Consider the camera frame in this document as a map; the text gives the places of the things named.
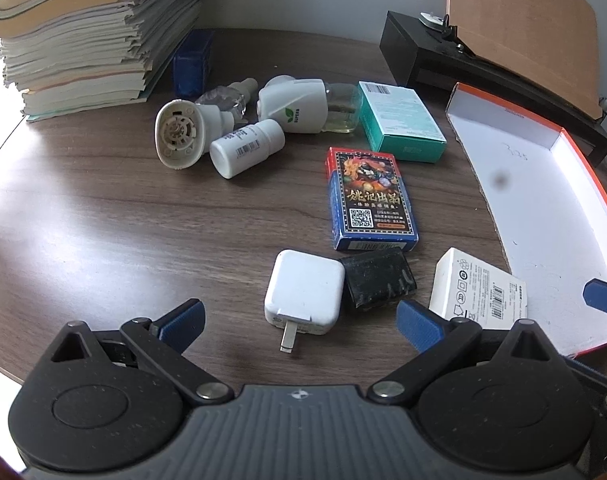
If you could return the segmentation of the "white small product box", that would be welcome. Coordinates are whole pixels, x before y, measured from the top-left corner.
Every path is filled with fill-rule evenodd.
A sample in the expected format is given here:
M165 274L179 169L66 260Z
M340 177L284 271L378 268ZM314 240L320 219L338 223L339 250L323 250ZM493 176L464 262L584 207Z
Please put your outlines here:
M526 283L451 247L438 261L429 310L441 318L469 318L488 330L509 330L527 318Z

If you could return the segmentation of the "black USB charger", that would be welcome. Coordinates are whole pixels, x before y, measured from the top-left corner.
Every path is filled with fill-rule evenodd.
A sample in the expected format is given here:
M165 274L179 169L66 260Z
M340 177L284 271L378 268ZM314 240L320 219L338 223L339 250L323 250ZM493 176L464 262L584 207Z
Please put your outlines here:
M339 260L345 271L341 312L360 314L414 294L416 280L400 248L385 248Z

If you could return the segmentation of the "white cube USB charger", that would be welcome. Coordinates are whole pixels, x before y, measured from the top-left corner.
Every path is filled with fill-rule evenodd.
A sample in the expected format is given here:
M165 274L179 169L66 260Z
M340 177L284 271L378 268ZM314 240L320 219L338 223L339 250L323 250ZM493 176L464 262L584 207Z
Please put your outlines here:
M282 330L280 351L291 353L298 334L322 336L334 327L345 275L338 260L294 249L277 255L264 298L264 316Z

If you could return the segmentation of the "playing card box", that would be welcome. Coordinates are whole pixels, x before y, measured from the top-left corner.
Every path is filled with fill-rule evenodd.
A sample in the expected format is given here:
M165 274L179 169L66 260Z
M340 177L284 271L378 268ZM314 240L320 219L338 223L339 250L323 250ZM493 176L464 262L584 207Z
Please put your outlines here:
M326 156L334 248L409 252L419 234L395 156L330 148Z

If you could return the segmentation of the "white pill bottle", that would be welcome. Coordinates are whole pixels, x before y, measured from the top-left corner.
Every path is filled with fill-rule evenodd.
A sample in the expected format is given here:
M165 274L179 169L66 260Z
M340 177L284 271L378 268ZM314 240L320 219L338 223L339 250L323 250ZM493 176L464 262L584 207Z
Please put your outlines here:
M225 179L232 179L260 164L285 146L282 127L273 119L247 125L215 140L209 148L212 164Z

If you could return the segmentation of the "teal product box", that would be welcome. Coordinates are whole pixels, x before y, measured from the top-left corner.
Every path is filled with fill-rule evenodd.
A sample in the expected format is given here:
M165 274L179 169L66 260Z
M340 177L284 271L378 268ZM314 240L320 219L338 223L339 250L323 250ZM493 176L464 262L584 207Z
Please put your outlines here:
M437 162L447 139L418 94L409 88L360 81L360 120L369 147L406 162Z

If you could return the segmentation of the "white mosquito plug with bottle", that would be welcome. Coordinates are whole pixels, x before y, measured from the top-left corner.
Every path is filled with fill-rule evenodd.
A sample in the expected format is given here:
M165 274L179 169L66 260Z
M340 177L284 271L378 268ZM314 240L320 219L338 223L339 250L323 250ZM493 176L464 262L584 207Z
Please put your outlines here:
M256 114L288 133L351 133L358 127L361 91L355 84L279 75L258 93Z

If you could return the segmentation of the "blue small box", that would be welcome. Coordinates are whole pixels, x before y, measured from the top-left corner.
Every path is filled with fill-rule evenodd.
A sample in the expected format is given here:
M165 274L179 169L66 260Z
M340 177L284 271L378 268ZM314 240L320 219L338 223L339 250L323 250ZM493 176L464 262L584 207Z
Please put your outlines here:
M173 88L180 99L199 98L211 72L213 29L192 30L173 57Z

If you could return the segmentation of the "orange white shoebox lid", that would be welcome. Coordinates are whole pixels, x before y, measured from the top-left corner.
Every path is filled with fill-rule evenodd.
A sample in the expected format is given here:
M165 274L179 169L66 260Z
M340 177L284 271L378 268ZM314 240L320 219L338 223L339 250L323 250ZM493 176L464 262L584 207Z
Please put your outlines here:
M524 107L456 84L447 117L480 184L528 314L556 349L607 344L607 313L583 289L607 283L607 193L569 133Z

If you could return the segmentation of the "black monitor riser shelf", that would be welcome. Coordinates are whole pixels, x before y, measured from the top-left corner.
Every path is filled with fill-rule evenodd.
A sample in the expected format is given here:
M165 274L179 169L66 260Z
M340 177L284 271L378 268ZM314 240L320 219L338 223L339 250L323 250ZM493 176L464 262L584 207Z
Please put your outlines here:
M458 82L469 84L564 127L591 146L592 166L599 166L607 156L602 119L593 119L549 90L474 55L453 26L441 32L419 18L390 11L379 47L399 86L430 84L450 91Z

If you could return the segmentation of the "wooden book stand board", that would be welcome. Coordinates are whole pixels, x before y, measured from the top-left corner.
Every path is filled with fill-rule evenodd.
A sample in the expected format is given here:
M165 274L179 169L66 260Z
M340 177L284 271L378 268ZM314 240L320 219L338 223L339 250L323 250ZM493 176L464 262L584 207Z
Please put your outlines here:
M445 12L475 55L602 116L596 16L585 0L447 0Z

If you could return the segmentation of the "stack of books and papers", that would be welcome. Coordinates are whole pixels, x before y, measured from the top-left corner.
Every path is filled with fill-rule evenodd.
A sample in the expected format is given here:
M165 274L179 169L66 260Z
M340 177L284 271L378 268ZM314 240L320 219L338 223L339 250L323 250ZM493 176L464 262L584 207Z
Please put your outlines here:
M4 83L30 122L144 102L201 0L0 0Z

